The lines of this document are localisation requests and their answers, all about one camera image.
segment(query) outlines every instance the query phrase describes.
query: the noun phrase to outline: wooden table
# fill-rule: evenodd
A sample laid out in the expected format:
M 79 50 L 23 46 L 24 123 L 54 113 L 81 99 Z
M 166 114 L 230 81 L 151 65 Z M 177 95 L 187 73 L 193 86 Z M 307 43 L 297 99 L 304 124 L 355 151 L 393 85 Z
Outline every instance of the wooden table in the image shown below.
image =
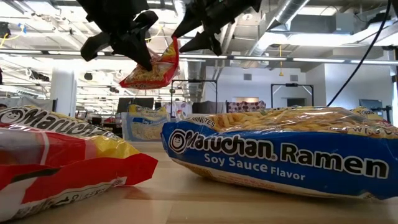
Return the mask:
M 308 198 L 222 184 L 172 162 L 160 143 L 133 145 L 159 160 L 151 180 L 13 223 L 398 223 L 396 199 Z

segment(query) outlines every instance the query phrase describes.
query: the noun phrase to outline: maruchan ramen package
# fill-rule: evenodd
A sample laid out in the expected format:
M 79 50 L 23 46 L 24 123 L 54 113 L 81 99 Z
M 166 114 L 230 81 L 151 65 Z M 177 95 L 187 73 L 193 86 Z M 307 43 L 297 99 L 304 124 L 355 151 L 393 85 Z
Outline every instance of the maruchan ramen package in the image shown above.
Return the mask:
M 173 38 L 172 44 L 166 49 L 161 57 L 152 53 L 152 71 L 144 67 L 137 67 L 128 75 L 120 85 L 123 88 L 136 88 L 150 90 L 162 88 L 170 84 L 173 77 L 178 74 L 178 41 Z
M 130 105 L 128 113 L 122 113 L 123 138 L 128 141 L 160 141 L 163 125 L 170 121 L 166 108 L 152 110 Z
M 134 185 L 157 161 L 113 133 L 24 106 L 0 111 L 0 222 Z
M 314 197 L 398 195 L 398 129 L 343 108 L 282 108 L 167 123 L 167 154 L 210 179 Z

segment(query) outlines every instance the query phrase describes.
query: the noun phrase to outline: cartoon face logo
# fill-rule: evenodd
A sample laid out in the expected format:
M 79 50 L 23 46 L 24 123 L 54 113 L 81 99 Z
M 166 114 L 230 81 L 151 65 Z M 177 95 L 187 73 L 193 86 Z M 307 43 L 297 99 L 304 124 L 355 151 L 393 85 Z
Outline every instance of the cartoon face logo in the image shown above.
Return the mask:
M 24 112 L 22 110 L 9 110 L 0 114 L 0 123 L 16 124 L 23 118 Z
M 185 133 L 181 130 L 175 130 L 169 139 L 169 147 L 177 154 L 181 154 L 185 151 L 186 144 Z

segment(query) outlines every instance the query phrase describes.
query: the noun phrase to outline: blue ramen package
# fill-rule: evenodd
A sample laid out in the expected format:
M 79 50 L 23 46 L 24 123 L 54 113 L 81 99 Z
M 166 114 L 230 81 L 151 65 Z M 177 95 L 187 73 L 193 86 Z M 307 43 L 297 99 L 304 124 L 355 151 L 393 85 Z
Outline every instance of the blue ramen package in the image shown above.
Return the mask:
M 398 129 L 343 108 L 285 108 L 167 123 L 173 161 L 221 182 L 314 197 L 398 195 Z
M 123 138 L 127 141 L 160 141 L 163 125 L 170 121 L 165 108 L 152 110 L 130 105 L 128 113 L 122 113 Z

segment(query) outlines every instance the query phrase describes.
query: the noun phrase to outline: white pillar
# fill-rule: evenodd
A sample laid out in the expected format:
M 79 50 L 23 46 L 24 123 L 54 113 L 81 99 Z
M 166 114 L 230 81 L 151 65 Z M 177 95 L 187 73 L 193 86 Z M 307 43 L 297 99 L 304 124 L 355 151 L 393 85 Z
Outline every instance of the white pillar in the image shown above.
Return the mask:
M 55 112 L 75 117 L 77 74 L 67 67 L 54 67 L 51 78 L 51 100 L 57 100 Z

